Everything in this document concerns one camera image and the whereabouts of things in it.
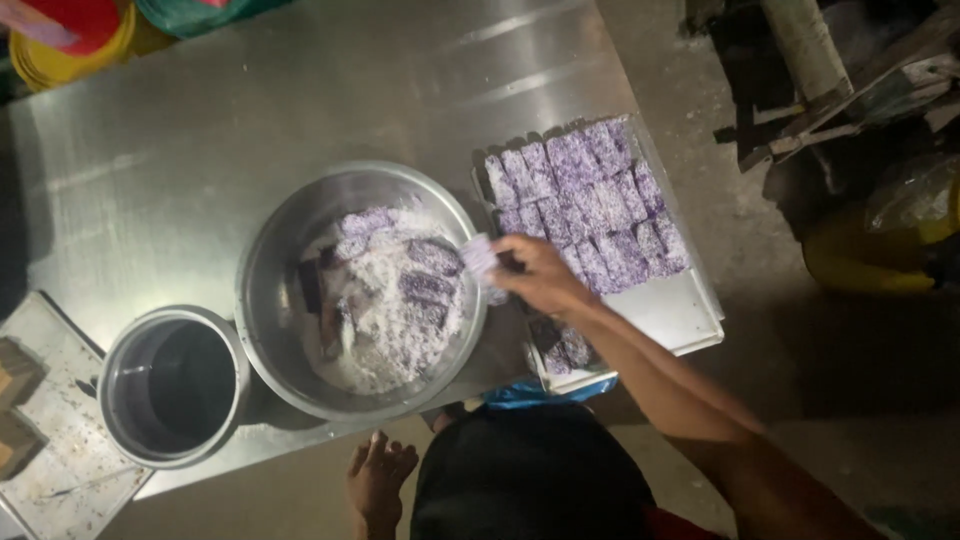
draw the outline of shredded coconut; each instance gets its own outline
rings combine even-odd
[[[393,226],[373,233],[366,252],[323,272],[324,305],[338,306],[343,321],[337,355],[324,353],[320,319],[304,317],[303,347],[314,373],[354,394],[382,394],[423,376],[464,322],[464,276],[445,276],[407,255],[408,240],[443,238],[440,224],[422,210],[389,213]],[[449,285],[449,302],[435,302],[434,289],[411,286],[422,273]]]

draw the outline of metal table surface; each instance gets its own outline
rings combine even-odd
[[[592,0],[299,0],[11,104],[0,136],[23,189],[31,286],[108,349],[156,307],[231,318],[245,246],[332,162],[415,167],[489,230],[470,178],[479,150],[636,110]],[[429,406],[527,373],[524,335],[512,309],[492,310]],[[371,427],[271,407],[137,498]]]

